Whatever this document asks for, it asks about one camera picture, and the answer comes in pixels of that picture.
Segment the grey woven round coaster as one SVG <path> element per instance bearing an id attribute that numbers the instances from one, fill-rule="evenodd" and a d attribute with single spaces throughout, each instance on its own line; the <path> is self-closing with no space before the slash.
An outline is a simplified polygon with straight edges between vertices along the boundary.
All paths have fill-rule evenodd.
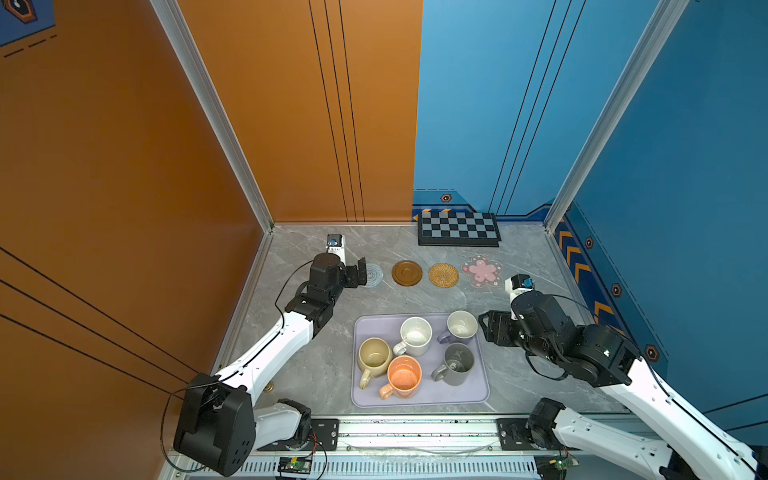
<path id="1" fill-rule="evenodd" d="M 378 264 L 366 265 L 366 283 L 365 288 L 376 288 L 383 282 L 384 273 Z"/>

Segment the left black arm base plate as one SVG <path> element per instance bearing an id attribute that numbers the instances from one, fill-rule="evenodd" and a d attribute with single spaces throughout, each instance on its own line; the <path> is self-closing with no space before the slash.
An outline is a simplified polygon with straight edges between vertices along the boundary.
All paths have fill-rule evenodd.
<path id="1" fill-rule="evenodd" d="M 287 440 L 278 440 L 259 451 L 287 452 L 311 451 L 315 442 L 324 447 L 327 452 L 335 451 L 339 436 L 340 421 L 338 418 L 315 418 L 301 420 L 296 434 Z"/>

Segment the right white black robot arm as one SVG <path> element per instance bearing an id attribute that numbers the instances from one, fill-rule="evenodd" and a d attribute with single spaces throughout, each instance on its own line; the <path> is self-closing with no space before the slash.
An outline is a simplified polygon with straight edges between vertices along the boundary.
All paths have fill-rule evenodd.
<path id="1" fill-rule="evenodd" d="M 556 298 L 518 288 L 510 310 L 480 315 L 484 338 L 542 358 L 617 400 L 642 420 L 650 440 L 592 420 L 563 403 L 541 399 L 526 421 L 528 439 L 545 450 L 591 453 L 644 479 L 764 479 L 754 450 L 718 427 L 653 369 L 615 329 L 577 325 Z"/>

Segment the purple white ceramic mug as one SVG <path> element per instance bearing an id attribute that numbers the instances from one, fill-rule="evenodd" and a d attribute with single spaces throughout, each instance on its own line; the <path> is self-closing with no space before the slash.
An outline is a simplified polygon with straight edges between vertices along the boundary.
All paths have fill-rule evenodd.
<path id="1" fill-rule="evenodd" d="M 437 337 L 440 344 L 467 343 L 479 329 L 476 317 L 470 312 L 459 310 L 451 313 L 446 320 L 446 331 Z"/>

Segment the grey ceramic mug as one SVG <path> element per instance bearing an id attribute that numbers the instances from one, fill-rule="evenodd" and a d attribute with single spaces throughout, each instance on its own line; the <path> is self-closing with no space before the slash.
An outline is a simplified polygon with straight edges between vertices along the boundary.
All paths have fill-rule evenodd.
<path id="1" fill-rule="evenodd" d="M 470 348 L 461 343 L 450 344 L 443 355 L 442 363 L 432 372 L 435 382 L 450 386 L 462 385 L 475 366 L 475 356 Z"/>

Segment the pink cherry blossom coaster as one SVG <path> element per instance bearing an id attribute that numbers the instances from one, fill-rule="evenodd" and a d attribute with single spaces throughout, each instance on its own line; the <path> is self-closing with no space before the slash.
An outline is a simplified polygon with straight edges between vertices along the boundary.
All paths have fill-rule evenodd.
<path id="1" fill-rule="evenodd" d="M 468 276 L 469 283 L 475 288 L 503 283 L 503 265 L 485 255 L 475 255 L 464 262 L 461 272 Z"/>

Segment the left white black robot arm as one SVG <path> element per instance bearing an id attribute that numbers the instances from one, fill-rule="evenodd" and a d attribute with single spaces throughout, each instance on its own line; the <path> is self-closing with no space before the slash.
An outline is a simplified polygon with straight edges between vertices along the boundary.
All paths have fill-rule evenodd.
<path id="1" fill-rule="evenodd" d="M 184 398 L 173 437 L 176 452 L 222 476 L 242 466 L 250 452 L 284 443 L 304 446 L 312 433 L 309 407 L 289 399 L 258 408 L 267 384 L 332 318 L 346 289 L 367 283 L 367 263 L 347 265 L 341 248 L 331 247 L 309 262 L 309 278 L 279 309 L 272 329 L 241 357 L 214 375 L 197 374 Z"/>

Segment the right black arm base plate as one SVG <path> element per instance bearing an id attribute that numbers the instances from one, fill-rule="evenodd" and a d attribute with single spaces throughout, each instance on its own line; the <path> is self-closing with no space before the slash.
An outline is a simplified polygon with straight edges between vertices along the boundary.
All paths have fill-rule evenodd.
<path id="1" fill-rule="evenodd" d="M 565 445 L 553 433 L 553 421 L 504 417 L 495 423 L 503 451 L 565 450 Z"/>

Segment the woven rattan round coaster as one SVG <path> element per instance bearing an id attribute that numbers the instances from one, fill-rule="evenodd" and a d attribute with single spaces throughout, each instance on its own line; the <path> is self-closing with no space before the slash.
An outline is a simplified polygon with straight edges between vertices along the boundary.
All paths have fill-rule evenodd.
<path id="1" fill-rule="evenodd" d="M 429 280 L 439 288 L 452 288 L 460 279 L 459 271 L 450 264 L 439 263 L 433 265 L 428 272 Z"/>

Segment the brown wooden round coaster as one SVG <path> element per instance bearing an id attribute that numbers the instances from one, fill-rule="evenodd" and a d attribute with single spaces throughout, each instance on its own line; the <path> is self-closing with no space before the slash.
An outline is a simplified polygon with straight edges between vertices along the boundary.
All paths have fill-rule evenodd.
<path id="1" fill-rule="evenodd" d="M 403 260 L 393 266 L 391 275 L 398 285 L 412 287 L 422 280 L 423 269 L 415 261 Z"/>

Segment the yellow ceramic mug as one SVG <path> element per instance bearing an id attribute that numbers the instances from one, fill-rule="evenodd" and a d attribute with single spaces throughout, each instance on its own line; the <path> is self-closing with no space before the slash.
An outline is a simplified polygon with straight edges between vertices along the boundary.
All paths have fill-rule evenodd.
<path id="1" fill-rule="evenodd" d="M 385 340 L 366 339 L 358 349 L 357 364 L 362 372 L 359 388 L 366 389 L 372 379 L 385 375 L 393 358 L 393 351 Z"/>

